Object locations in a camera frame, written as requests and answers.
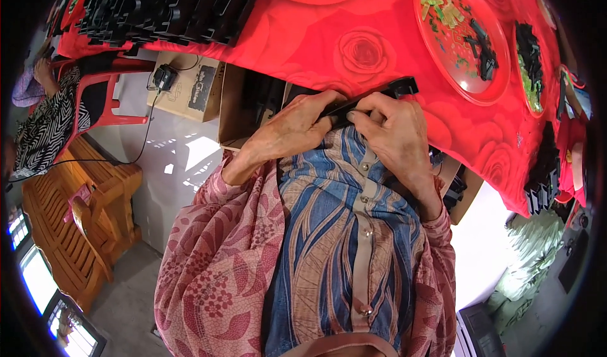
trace window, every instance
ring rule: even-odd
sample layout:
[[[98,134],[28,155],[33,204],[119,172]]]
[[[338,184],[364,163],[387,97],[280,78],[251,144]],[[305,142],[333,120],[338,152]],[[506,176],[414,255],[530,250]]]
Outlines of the window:
[[[7,230],[13,250],[32,301],[49,324],[49,333],[57,339],[69,357],[97,357],[106,340],[86,320],[70,297],[62,294],[47,262],[34,245],[29,219],[22,209],[13,210],[15,219]]]

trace wooden bench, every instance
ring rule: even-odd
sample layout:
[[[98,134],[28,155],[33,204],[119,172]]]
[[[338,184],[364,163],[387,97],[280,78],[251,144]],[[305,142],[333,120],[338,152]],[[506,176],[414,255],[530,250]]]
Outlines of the wooden bench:
[[[61,160],[103,159],[82,137]],[[113,281],[118,258],[141,239],[133,223],[131,197],[141,185],[136,164],[67,162],[23,183],[23,209],[32,239],[50,265],[59,289],[88,313],[104,281]],[[86,184],[89,203],[73,201],[73,220],[64,223],[69,198]]]

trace pink floral shirt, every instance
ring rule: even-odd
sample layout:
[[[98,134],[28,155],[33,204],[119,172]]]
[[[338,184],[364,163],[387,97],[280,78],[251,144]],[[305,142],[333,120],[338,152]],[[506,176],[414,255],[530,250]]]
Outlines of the pink floral shirt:
[[[229,186],[221,165],[182,208],[158,275],[154,313],[164,342],[179,357],[262,355],[263,301],[283,241],[285,216],[276,161],[246,184]],[[437,180],[437,189],[444,184]],[[445,208],[422,224],[414,273],[414,320],[407,356],[448,356],[455,343],[455,252]]]

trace woman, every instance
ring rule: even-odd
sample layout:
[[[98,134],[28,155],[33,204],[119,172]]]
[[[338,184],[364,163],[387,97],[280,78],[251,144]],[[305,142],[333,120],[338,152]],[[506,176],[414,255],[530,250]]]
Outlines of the woman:
[[[4,174],[15,178],[31,177],[45,173],[72,135],[76,117],[76,91],[80,77],[91,73],[109,71],[116,52],[81,58],[76,66],[62,73],[57,80],[53,76],[50,60],[40,59],[34,67],[34,78],[44,88],[46,97],[19,125],[14,140],[8,139],[9,156]],[[78,110],[78,132],[91,127],[103,113],[107,83],[93,84],[83,91]]]
[[[178,213],[154,301],[175,356],[451,354],[455,253],[423,112],[375,93],[330,131],[318,116],[344,99],[296,97]]]

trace red tablecloth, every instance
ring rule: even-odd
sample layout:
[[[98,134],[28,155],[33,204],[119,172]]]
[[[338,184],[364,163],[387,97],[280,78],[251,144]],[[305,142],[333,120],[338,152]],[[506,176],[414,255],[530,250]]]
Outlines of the red tablecloth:
[[[257,0],[235,48],[218,44],[183,47],[161,41],[144,48],[200,54],[308,88],[334,88],[350,96],[412,75],[420,88],[417,96],[426,112],[430,143],[489,182],[508,209],[528,216],[523,186],[535,162],[543,121],[554,118],[558,45],[536,0],[486,1],[509,41],[514,20],[533,25],[540,39],[544,95],[549,103],[542,120],[529,114],[515,73],[511,73],[508,90],[493,106],[477,106],[462,98],[427,51],[412,0]],[[104,50],[107,46],[89,46],[88,39],[78,36],[74,28],[63,35],[58,47],[60,54],[70,58]]]

